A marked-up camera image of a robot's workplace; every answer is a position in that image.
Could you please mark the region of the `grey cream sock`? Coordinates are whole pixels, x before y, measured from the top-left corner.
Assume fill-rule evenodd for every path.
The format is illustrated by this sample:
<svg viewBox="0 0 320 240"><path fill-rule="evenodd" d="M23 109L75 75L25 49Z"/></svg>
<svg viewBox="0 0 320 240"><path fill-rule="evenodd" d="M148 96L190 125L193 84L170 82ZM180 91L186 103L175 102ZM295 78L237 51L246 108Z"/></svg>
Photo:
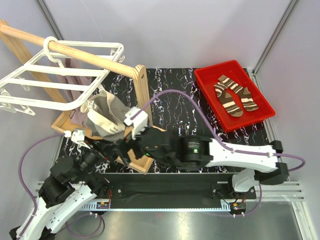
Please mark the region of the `grey cream sock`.
<svg viewBox="0 0 320 240"><path fill-rule="evenodd" d="M123 121L130 109L106 90L92 96L80 107L85 115L84 125L91 130L90 137L108 142L116 142L124 137L126 126Z"/></svg>

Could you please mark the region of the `wooden clothes rack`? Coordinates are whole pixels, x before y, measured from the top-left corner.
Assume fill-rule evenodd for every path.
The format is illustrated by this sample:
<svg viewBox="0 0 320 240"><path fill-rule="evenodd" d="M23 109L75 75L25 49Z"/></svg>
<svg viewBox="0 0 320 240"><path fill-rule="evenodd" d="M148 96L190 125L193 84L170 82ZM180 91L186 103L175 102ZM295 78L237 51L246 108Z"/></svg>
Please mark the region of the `wooden clothes rack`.
<svg viewBox="0 0 320 240"><path fill-rule="evenodd" d="M121 107L110 108L113 117L108 120L97 100L103 100L108 107L115 96L102 86L103 80L114 72L133 80L138 105L151 115L147 69L144 65L130 67L123 64L124 46L117 42L90 42L57 40L46 38L10 27L6 21L0 22L0 37L8 48L22 62L22 66L1 79L1 87L8 84L44 88L51 100L38 100L0 94L0 103L6 110L34 115L33 108L61 111L52 124L59 132L83 128L84 123L73 123L76 111L91 120L94 127L85 128L85 135L92 140L120 134L130 130L116 117Z"/></svg>

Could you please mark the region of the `white plastic clip hanger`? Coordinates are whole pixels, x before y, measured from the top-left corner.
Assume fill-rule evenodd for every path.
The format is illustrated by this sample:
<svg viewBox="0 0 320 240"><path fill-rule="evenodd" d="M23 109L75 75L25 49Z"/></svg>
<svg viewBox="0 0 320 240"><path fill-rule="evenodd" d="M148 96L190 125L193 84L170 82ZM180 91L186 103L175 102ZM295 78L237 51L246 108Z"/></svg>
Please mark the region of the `white plastic clip hanger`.
<svg viewBox="0 0 320 240"><path fill-rule="evenodd" d="M62 60L72 59L71 56L49 49L49 43L60 43L66 47L107 48L109 55L101 55L100 58L119 63L122 60L124 46L116 42L89 42L57 40L49 36L40 43L42 50L35 56L31 56L21 40L5 37L3 40L11 50L21 47L19 58L23 65L0 80L0 108L7 112L20 112L35 115L33 107L58 111L72 111L88 101L92 93L99 89L103 91L103 80L110 73L108 69L86 69L79 67L66 67ZM48 75L58 77L93 77L93 81L84 83L52 82ZM19 85L30 88L44 88L52 100L40 100L35 98L12 96L6 89L6 85Z"/></svg>

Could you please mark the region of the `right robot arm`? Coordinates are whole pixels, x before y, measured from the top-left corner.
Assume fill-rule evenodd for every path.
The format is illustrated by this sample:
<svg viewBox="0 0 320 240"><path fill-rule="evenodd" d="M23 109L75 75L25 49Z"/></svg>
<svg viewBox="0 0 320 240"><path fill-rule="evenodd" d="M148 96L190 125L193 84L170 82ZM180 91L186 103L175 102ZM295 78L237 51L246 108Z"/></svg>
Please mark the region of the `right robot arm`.
<svg viewBox="0 0 320 240"><path fill-rule="evenodd" d="M178 136L171 131L147 127L133 129L116 141L116 152L125 165L131 163L129 153L136 159L150 157L163 165L179 170L196 171L204 167L228 166L243 170L229 177L227 186L217 189L221 199L244 200L250 189L258 184L280 185L289 177L287 164L278 161L282 152L280 141L269 145L246 146L226 144L206 136Z"/></svg>

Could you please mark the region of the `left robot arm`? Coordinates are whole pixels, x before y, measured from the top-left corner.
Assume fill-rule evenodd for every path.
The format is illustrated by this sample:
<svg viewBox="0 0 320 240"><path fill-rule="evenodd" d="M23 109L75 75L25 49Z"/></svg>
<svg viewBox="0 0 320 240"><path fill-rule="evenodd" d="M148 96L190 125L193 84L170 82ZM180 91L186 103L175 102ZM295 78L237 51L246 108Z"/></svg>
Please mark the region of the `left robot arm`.
<svg viewBox="0 0 320 240"><path fill-rule="evenodd" d="M108 157L101 147L86 141L88 148L79 158L61 156L50 168L35 197L22 176L22 165L29 148L18 164L19 181L30 196L33 208L25 222L9 231L13 240L53 240L56 233L85 203L112 196L110 183L96 172L95 165Z"/></svg>

